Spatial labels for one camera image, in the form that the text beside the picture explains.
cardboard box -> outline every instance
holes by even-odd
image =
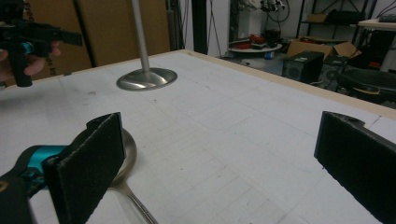
[[[306,21],[309,22],[325,22],[327,19],[327,14],[318,13],[306,16]]]
[[[96,66],[139,58],[129,0],[76,0]],[[166,4],[139,1],[148,55],[170,50]]]
[[[26,0],[24,18],[81,34],[78,16],[72,0]],[[92,67],[85,45],[80,47],[61,43],[59,49],[62,54],[60,56],[49,56],[44,69],[32,76],[32,80],[71,74]],[[14,79],[6,81],[7,86],[14,84]]]
[[[342,55],[353,58],[361,54],[361,52],[349,41],[306,36],[294,39],[290,42],[287,57],[291,57],[306,50],[323,52],[324,59],[326,59],[328,55]]]

hand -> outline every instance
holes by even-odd
[[[61,51],[58,49],[59,41],[53,41],[51,43],[52,52],[55,56],[61,55]],[[32,76],[40,72],[44,68],[46,62],[45,58],[39,58],[35,55],[26,55],[28,65],[24,69],[24,74]],[[8,60],[8,52],[3,50],[0,52],[0,81],[6,81],[7,79],[13,78],[11,65]]]

cable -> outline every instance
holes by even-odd
[[[391,10],[394,9],[394,8],[396,8],[396,7],[391,7],[391,8],[389,8],[388,10],[384,11],[380,16],[384,15],[385,13],[391,11]]]
[[[183,22],[181,19],[181,7],[180,7],[180,0],[176,0],[176,17],[177,17],[177,48],[184,49],[184,36],[183,36]]]
[[[391,6],[392,6],[393,4],[395,4],[395,3],[396,3],[396,0],[393,1],[392,3],[390,3],[389,6],[385,7],[384,9],[382,9],[382,10],[378,13],[378,16],[376,16],[376,17],[378,18],[378,17],[382,16],[383,13],[384,13],[384,10],[388,9],[389,7],[391,7]]]
[[[365,37],[364,37],[364,46],[369,46],[369,39],[371,39],[371,36],[372,36],[372,34],[373,34],[373,32],[374,32],[374,30],[369,30],[369,31],[367,31],[367,33],[366,33],[366,35],[365,35]]]
[[[277,26],[279,27],[279,32],[280,32],[281,29],[280,29],[279,15],[280,15],[280,12],[278,11],[278,12],[277,12]]]
[[[213,21],[213,28],[215,29],[215,35],[216,35],[216,39],[217,39],[217,43],[218,43],[219,57],[221,58],[218,30],[216,28],[215,16],[213,14],[213,0],[210,0],[210,23],[209,23],[209,34],[208,34],[208,38],[207,38],[207,47],[208,48],[209,48],[209,41],[210,41],[210,31],[212,30],[212,21]]]
[[[238,0],[230,0],[230,33],[229,40],[233,42],[237,38],[238,30],[238,14],[239,14],[239,3]]]
[[[190,8],[190,0],[184,0],[184,15],[183,15],[183,22],[182,22],[182,27],[183,27],[183,32],[184,32],[184,47],[186,47],[186,41],[187,41],[187,28],[189,24],[189,8]]]
[[[267,14],[267,20],[265,20],[265,26],[264,26],[264,32],[267,30],[267,25],[268,25],[268,18],[270,17],[268,12],[265,12]]]
[[[348,0],[348,2],[350,3],[350,5],[352,5],[355,8],[356,11],[359,12],[358,8],[355,6],[355,4],[351,0]]]
[[[268,15],[268,17],[271,19],[271,21],[275,21],[275,22],[284,22],[284,21],[286,21],[288,18],[289,18],[289,16],[290,16],[290,4],[289,4],[289,0],[286,0],[286,8],[287,8],[287,14],[286,14],[286,16],[285,16],[285,18],[283,18],[282,20],[280,20],[279,19],[279,15],[278,15],[278,17],[277,17],[277,20],[276,19],[274,19],[274,18],[272,18],[271,17],[271,15]]]

metal pole base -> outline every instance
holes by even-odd
[[[177,79],[174,71],[163,68],[150,68],[148,73],[143,69],[135,70],[117,80],[117,86],[126,91],[151,91],[167,86]]]

finger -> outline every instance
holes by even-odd
[[[5,60],[8,57],[8,51],[6,50],[1,50],[0,51],[0,61]]]
[[[52,48],[57,48],[57,47],[59,47],[60,44],[61,44],[60,41],[52,41],[52,42],[50,43],[50,46],[51,46]]]
[[[52,53],[55,56],[61,55],[61,51],[58,48],[52,48]]]
[[[28,56],[28,66],[24,69],[24,73],[27,76],[32,76],[37,74],[41,69],[43,69],[45,64],[44,58],[39,58],[34,55]]]
[[[0,73],[0,81],[6,81],[12,77],[14,77],[14,76],[12,75],[11,70],[3,71],[2,73]]]
[[[52,41],[50,44],[50,46],[52,47],[51,53],[55,56],[61,55],[61,51],[58,49],[60,43],[60,41]]]

